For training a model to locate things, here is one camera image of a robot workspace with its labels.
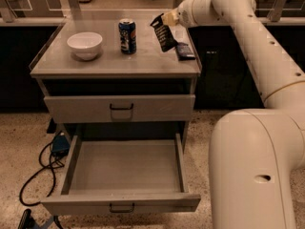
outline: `speckled floor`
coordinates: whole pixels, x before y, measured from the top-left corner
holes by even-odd
[[[171,8],[171,0],[94,0],[82,5],[92,9]],[[228,111],[201,110],[193,112],[184,154],[189,190],[201,195],[194,213],[143,214],[114,216],[64,216],[59,217],[63,228],[100,229],[212,229],[210,190],[208,177],[209,140],[216,121]],[[53,135],[47,134],[49,114],[0,114],[0,228],[18,227],[25,209],[19,201],[19,191],[24,182],[40,165],[38,156]],[[62,170],[56,172],[60,178]],[[291,178],[297,228],[305,228],[305,171],[292,173]],[[51,174],[42,173],[27,188],[26,202],[36,202],[45,197],[51,187]],[[32,216],[39,225],[49,218],[42,206],[31,207]]]

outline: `bowl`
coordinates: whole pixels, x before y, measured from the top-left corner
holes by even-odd
[[[74,34],[67,44],[76,56],[83,60],[92,60],[102,51],[103,37],[95,32]]]

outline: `soda can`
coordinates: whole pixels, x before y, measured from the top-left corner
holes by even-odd
[[[118,24],[121,37],[121,52],[132,54],[136,52],[135,23],[132,19],[121,19]]]

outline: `white robotic arm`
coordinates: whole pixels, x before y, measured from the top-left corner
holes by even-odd
[[[296,229],[290,172],[305,167],[305,74],[254,9],[254,0],[186,0],[163,21],[229,23],[266,107],[227,114],[213,130],[213,228]]]

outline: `desk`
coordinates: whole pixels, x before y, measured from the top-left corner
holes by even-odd
[[[162,52],[150,23],[161,10],[81,11],[68,19],[31,72],[54,121],[69,142],[65,175],[44,199],[53,215],[191,212],[183,151],[194,104],[198,60]],[[120,51],[118,22],[136,24],[135,54]],[[103,53],[90,62],[69,52],[81,31],[103,36]],[[187,31],[176,40],[192,44]]]

